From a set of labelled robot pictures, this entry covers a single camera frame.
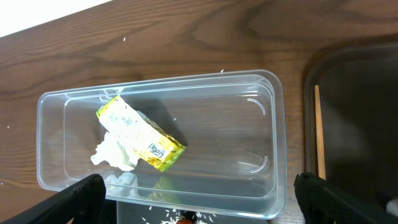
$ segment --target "plastic container lid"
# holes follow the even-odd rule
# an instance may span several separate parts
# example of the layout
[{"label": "plastic container lid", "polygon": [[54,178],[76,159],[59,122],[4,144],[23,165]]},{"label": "plastic container lid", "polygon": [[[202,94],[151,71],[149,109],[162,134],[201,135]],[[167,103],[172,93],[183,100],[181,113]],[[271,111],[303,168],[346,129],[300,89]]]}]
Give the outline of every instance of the plastic container lid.
[{"label": "plastic container lid", "polygon": [[[142,160],[124,174],[106,162],[91,163],[106,132],[95,112],[116,95],[187,146],[167,172]],[[106,180],[111,200],[274,218],[286,201],[280,81],[251,70],[43,94],[37,108],[40,186],[61,191],[93,173]]]}]

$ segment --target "black tray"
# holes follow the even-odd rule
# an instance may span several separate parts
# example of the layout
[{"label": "black tray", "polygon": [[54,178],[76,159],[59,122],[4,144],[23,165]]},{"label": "black tray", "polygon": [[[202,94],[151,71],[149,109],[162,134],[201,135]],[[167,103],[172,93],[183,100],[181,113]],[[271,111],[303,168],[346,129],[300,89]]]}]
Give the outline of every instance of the black tray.
[{"label": "black tray", "polygon": [[326,179],[377,203],[398,196],[398,44],[344,49],[305,81],[306,170],[317,174],[314,86],[319,85]]},{"label": "black tray", "polygon": [[[185,218],[196,221],[201,220],[203,222],[212,224],[268,224],[266,220],[254,219],[254,218],[243,218],[243,217],[232,217],[226,215],[216,215],[216,217],[210,213],[202,213],[203,215],[200,218],[196,216],[195,212],[190,211],[179,211]],[[134,203],[126,203],[126,202],[118,202],[118,223],[161,223],[162,221],[170,221],[169,218],[175,218],[177,215],[172,209],[169,208],[160,208],[160,207],[151,207],[149,210],[149,206],[147,205],[139,205]]]}]

